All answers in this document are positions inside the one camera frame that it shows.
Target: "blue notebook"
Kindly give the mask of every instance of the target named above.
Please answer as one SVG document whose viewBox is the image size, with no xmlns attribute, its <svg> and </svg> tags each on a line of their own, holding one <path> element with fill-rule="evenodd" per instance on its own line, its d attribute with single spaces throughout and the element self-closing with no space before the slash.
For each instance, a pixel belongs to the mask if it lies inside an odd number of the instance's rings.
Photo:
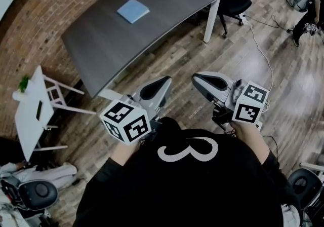
<svg viewBox="0 0 324 227">
<path fill-rule="evenodd" d="M 149 13 L 150 10 L 137 0 L 129 0 L 126 4 L 120 7 L 117 12 L 130 23 L 134 23 Z"/>
</svg>

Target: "white plant pot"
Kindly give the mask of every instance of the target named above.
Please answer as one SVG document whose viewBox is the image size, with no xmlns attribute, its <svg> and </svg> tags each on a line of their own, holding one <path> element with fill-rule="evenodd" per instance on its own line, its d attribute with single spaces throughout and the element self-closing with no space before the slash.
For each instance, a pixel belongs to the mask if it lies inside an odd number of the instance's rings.
<svg viewBox="0 0 324 227">
<path fill-rule="evenodd" d="M 26 99 L 26 94 L 15 91 L 12 93 L 12 98 L 16 101 L 23 102 Z"/>
</svg>

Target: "white pants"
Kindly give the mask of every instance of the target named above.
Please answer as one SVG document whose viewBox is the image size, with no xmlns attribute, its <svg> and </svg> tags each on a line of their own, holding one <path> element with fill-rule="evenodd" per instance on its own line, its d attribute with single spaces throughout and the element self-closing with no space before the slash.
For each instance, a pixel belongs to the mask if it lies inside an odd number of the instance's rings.
<svg viewBox="0 0 324 227">
<path fill-rule="evenodd" d="M 13 176 L 18 178 L 22 183 L 30 180 L 43 179 L 53 183 L 56 188 L 61 188 L 66 184 L 72 184 L 76 173 L 77 169 L 75 166 L 65 163 L 61 167 L 44 171 L 36 171 L 36 168 L 28 168 L 15 172 Z"/>
</svg>

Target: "brick wall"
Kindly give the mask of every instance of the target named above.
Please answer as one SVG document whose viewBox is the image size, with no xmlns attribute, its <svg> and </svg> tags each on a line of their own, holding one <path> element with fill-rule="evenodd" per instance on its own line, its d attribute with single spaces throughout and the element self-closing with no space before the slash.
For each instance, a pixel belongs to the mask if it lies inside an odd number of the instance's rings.
<svg viewBox="0 0 324 227">
<path fill-rule="evenodd" d="M 78 74 L 62 33 L 96 0 L 14 0 L 0 22 L 0 136 L 14 138 L 12 99 L 23 75 L 40 64 L 46 75 L 73 86 Z"/>
</svg>

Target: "white cube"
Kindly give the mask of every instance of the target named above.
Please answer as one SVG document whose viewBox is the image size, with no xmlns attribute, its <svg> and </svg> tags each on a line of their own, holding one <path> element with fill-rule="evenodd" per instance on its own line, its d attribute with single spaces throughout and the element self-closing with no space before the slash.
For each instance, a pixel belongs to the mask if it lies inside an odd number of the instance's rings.
<svg viewBox="0 0 324 227">
<path fill-rule="evenodd" d="M 146 110 L 120 100 L 113 100 L 100 119 L 111 136 L 127 145 L 151 132 Z"/>
</svg>

